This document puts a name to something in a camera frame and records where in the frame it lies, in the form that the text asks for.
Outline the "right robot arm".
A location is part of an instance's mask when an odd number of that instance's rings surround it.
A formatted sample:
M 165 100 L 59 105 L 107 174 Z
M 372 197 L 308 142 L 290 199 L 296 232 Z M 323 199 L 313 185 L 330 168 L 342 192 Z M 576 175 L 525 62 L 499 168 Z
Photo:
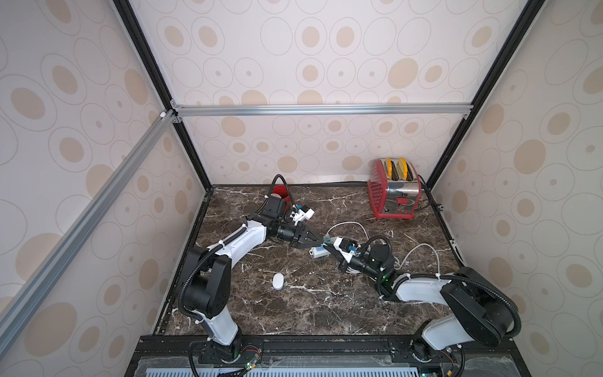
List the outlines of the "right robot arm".
M 449 315 L 426 320 L 413 335 L 410 348 L 418 361 L 428 362 L 436 352 L 466 342 L 497 347 L 521 331 L 516 304 L 470 267 L 449 274 L 440 270 L 403 273 L 396 269 L 393 246 L 384 236 L 365 243 L 326 236 L 322 246 L 336 257 L 340 270 L 354 270 L 372 279 L 383 301 L 435 303 L 449 308 Z

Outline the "white earbud charging case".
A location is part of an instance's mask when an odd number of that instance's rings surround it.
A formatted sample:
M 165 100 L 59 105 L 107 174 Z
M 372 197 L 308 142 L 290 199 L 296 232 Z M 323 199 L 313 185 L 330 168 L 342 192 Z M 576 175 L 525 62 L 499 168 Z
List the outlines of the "white earbud charging case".
M 284 275 L 282 273 L 276 273 L 273 276 L 272 286 L 277 291 L 284 287 Z

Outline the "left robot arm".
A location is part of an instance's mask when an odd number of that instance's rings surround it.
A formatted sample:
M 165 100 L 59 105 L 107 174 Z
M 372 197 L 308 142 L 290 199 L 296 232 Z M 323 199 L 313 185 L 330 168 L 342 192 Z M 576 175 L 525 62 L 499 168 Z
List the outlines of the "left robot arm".
M 232 267 L 271 238 L 302 250 L 322 245 L 323 236 L 306 224 L 312 216 L 311 208 L 295 203 L 285 178 L 276 175 L 262 205 L 243 216 L 235 232 L 187 257 L 188 271 L 182 272 L 177 296 L 179 311 L 199 320 L 216 344 L 230 347 L 236 343 L 239 327 L 227 307 Z

